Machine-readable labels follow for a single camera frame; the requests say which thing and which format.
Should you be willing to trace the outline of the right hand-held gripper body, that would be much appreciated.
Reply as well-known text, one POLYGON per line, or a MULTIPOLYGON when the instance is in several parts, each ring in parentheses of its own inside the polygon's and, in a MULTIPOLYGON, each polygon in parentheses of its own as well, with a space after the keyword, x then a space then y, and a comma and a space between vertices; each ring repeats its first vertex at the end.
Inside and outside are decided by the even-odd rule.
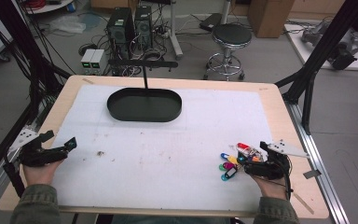
POLYGON ((283 140, 267 143, 270 153, 267 158, 261 162, 254 162, 254 168, 245 171, 248 175, 264 176, 269 180, 281 179, 289 176, 291 170, 290 156, 309 158, 310 155, 303 149, 298 149, 283 140))

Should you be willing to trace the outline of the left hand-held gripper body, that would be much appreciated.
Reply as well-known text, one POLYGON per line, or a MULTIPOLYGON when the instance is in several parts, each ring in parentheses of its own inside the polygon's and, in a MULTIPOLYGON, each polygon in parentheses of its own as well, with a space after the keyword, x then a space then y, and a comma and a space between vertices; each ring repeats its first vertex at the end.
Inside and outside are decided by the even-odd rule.
POLYGON ((69 153, 60 153, 56 151, 56 147, 43 148, 43 143, 39 142, 39 134, 33 129, 23 128, 8 151, 13 152, 19 149, 18 161, 29 167, 41 167, 48 163, 65 160, 68 157, 69 153))

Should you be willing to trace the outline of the bunch of coloured key tags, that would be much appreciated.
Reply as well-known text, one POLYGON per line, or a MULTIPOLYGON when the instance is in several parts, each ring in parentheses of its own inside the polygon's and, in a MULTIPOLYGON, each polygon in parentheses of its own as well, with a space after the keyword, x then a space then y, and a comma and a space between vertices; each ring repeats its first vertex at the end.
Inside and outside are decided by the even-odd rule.
POLYGON ((223 181, 228 181, 239 170, 243 169, 237 162, 238 157, 246 157, 254 162, 261 162, 264 160, 263 155, 259 150, 244 143, 238 143, 235 146, 235 149, 238 151, 236 156, 229 155, 227 153, 220 154, 220 157, 224 160, 224 162, 219 165, 219 169, 224 172, 221 175, 221 179, 223 181))

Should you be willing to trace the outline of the person's right hand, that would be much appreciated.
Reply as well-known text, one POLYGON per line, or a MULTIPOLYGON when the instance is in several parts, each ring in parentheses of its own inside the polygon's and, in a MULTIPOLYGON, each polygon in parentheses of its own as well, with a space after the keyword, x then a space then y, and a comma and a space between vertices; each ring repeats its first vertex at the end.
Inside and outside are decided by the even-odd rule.
POLYGON ((269 180, 263 176, 252 175, 252 179, 260 188, 263 197, 276 198, 281 200, 287 199, 286 186, 283 178, 269 180))

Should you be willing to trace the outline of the person's left hand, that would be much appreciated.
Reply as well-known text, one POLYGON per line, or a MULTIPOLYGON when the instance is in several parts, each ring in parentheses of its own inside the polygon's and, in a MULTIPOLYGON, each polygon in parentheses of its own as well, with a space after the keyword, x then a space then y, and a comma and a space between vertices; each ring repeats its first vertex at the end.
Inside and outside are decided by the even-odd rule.
POLYGON ((26 183, 28 186, 32 185, 50 185, 57 168, 62 164, 62 161, 55 161, 41 167, 22 166, 26 183))

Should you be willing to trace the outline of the grey tape piece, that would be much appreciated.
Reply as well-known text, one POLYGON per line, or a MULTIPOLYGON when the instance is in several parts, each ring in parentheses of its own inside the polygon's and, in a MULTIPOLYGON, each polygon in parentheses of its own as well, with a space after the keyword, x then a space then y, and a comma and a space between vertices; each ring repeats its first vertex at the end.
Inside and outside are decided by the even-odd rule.
POLYGON ((306 179, 310 179, 310 178, 316 177, 321 174, 322 173, 319 170, 310 170, 310 171, 304 173, 303 176, 305 176, 306 179))

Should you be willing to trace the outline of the brown tape strip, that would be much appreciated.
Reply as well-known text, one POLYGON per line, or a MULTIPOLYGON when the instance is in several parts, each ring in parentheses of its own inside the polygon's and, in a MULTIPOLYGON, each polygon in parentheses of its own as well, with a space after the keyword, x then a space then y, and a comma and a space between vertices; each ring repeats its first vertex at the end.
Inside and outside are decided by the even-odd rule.
POLYGON ((314 210, 297 194, 293 193, 293 196, 312 214, 314 215, 314 210))

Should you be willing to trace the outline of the black T-stand with oval tray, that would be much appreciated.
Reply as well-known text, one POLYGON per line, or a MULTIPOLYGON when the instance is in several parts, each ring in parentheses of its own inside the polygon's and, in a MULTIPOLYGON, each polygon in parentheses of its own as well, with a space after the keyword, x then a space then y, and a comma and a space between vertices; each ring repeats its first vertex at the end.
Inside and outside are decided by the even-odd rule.
POLYGON ((177 62, 145 60, 110 60, 111 65, 134 65, 143 69, 142 88, 124 88, 113 92, 107 99, 109 114, 121 121, 169 122, 182 111, 182 98, 175 91, 151 89, 148 87, 146 67, 166 67, 169 70, 178 66, 177 62))

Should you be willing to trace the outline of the white bench power supply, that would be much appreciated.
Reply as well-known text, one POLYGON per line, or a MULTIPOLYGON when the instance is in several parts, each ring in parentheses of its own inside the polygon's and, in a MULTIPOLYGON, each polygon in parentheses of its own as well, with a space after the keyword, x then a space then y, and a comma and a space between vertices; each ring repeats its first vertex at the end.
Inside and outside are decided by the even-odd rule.
POLYGON ((90 60, 91 73, 93 75, 103 75, 107 66, 107 58, 103 49, 94 50, 94 54, 90 60))
POLYGON ((92 71, 91 60, 94 55, 94 49, 87 49, 81 59, 81 64, 86 75, 89 75, 92 71))

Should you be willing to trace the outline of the white table mat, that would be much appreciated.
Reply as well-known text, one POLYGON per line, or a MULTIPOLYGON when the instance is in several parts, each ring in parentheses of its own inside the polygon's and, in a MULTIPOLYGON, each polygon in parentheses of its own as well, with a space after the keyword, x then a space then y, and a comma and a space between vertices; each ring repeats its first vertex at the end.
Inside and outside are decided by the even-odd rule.
POLYGON ((61 206, 253 212, 260 192, 245 172, 222 180, 221 154, 236 145, 271 141, 256 92, 185 90, 170 122, 119 121, 110 116, 115 86, 82 87, 55 146, 75 138, 53 185, 61 206))

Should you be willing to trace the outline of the clear plastic bag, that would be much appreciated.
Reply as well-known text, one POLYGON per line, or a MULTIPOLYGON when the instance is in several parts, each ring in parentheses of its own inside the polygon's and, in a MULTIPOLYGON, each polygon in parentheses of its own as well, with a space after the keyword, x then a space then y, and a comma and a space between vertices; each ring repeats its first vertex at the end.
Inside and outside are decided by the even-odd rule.
POLYGON ((81 22, 78 16, 62 16, 49 23, 53 30, 60 30, 71 34, 82 34, 86 29, 86 24, 81 22))

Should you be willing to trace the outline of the black round stool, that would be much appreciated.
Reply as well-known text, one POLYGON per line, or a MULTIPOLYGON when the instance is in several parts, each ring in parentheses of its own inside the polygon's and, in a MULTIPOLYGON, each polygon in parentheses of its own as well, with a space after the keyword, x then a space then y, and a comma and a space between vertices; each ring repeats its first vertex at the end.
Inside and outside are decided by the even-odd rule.
POLYGON ((212 36, 213 41, 221 47, 222 52, 216 52, 208 59, 203 79, 207 80, 209 74, 214 72, 226 79, 238 75, 239 80, 244 80, 245 74, 241 60, 234 55, 234 51, 249 45, 252 40, 251 32, 241 25, 226 23, 215 26, 212 36))

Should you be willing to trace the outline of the white board with grey machine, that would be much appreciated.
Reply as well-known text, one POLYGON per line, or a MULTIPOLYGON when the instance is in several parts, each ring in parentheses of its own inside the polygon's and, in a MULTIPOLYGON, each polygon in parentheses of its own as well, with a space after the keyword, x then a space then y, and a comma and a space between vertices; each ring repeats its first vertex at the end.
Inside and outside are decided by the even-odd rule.
POLYGON ((284 31, 302 63, 326 48, 322 69, 358 71, 358 37, 351 28, 339 30, 333 21, 323 19, 316 24, 288 21, 284 31))

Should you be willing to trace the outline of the large black computer tower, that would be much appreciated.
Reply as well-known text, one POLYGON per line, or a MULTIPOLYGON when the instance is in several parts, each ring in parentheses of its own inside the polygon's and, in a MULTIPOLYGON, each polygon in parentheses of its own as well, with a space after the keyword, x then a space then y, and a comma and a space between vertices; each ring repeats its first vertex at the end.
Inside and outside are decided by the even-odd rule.
POLYGON ((129 7, 115 7, 106 26, 112 47, 122 59, 130 59, 131 41, 135 38, 132 13, 129 7))

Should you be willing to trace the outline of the brown cardboard box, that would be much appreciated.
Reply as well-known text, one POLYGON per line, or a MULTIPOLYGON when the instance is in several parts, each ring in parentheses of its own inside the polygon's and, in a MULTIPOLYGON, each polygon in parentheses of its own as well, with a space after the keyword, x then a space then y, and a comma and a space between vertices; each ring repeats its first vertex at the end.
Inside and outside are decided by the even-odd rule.
POLYGON ((252 0, 247 19, 258 38, 278 38, 295 0, 252 0))

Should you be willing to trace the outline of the round white table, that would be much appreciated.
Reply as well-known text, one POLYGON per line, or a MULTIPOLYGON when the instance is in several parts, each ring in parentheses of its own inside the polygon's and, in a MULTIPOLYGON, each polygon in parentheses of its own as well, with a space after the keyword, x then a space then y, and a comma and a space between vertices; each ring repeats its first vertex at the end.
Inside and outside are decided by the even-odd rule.
POLYGON ((24 8, 28 13, 40 14, 40 13, 57 10, 63 7, 67 7, 68 5, 74 3, 74 0, 52 0, 52 1, 53 4, 51 4, 49 1, 46 1, 43 6, 30 7, 28 5, 25 5, 24 8))

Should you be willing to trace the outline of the black flat device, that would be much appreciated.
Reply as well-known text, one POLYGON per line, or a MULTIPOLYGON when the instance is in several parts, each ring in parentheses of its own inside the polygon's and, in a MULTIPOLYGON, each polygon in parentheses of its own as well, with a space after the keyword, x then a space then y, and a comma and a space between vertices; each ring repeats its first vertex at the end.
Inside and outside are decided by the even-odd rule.
POLYGON ((222 14, 213 13, 200 23, 200 29, 211 32, 221 22, 222 14))

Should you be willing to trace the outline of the small black computer tower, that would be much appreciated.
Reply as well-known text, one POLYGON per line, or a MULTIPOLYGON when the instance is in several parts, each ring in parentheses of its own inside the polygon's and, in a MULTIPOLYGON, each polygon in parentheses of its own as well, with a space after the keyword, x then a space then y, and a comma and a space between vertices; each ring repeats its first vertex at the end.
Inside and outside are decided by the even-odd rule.
POLYGON ((142 49, 150 49, 153 45, 151 6, 138 6, 136 8, 134 24, 139 45, 142 49))

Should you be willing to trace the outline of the white desk leg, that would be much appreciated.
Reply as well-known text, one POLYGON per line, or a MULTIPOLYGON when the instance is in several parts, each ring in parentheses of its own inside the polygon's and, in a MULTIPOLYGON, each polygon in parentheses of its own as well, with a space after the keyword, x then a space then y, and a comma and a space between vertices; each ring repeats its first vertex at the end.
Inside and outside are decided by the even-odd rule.
POLYGON ((181 60, 183 58, 183 51, 179 44, 179 41, 176 36, 176 0, 170 0, 170 30, 169 38, 172 43, 172 48, 174 51, 174 56, 176 60, 181 60))

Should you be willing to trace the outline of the aluminium rail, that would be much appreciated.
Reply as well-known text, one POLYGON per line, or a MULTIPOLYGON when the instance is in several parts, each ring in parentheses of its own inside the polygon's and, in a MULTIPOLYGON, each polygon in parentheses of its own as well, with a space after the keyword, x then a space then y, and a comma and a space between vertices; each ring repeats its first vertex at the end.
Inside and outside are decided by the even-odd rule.
POLYGON ((55 103, 57 96, 44 97, 38 104, 37 114, 34 118, 30 119, 31 105, 27 105, 24 111, 21 113, 18 120, 14 123, 12 128, 8 131, 7 135, 0 144, 0 188, 7 182, 7 174, 4 171, 3 166, 7 162, 11 162, 15 159, 19 152, 19 148, 15 148, 9 152, 8 149, 14 144, 15 139, 21 135, 22 130, 31 130, 33 133, 37 133, 43 122, 45 121, 49 110, 55 103))
POLYGON ((289 103, 285 105, 292 118, 302 147, 310 154, 311 169, 320 172, 316 176, 316 181, 324 196, 332 221, 335 224, 350 224, 312 135, 307 133, 301 124, 302 112, 300 107, 289 103))

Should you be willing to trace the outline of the black metal frame post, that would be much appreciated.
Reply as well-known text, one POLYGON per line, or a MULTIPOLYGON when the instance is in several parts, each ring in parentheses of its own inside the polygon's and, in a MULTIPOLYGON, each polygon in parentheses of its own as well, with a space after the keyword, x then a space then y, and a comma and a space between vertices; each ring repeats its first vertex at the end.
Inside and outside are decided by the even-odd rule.
POLYGON ((316 75, 357 19, 358 0, 345 0, 305 64, 291 76, 275 83, 278 88, 291 83, 289 90, 282 95, 283 100, 290 105, 297 105, 299 97, 305 94, 301 124, 307 133, 310 133, 310 110, 316 75))
MULTIPOLYGON (((20 70, 30 81, 29 96, 31 109, 30 119, 37 114, 38 104, 44 97, 59 96, 65 78, 71 75, 53 63, 48 53, 43 53, 34 41, 27 22, 17 10, 12 0, 0 0, 0 21, 8 34, 0 31, 0 40, 12 54, 20 70)), ((18 157, 7 162, 3 168, 18 196, 25 191, 21 179, 18 157)))

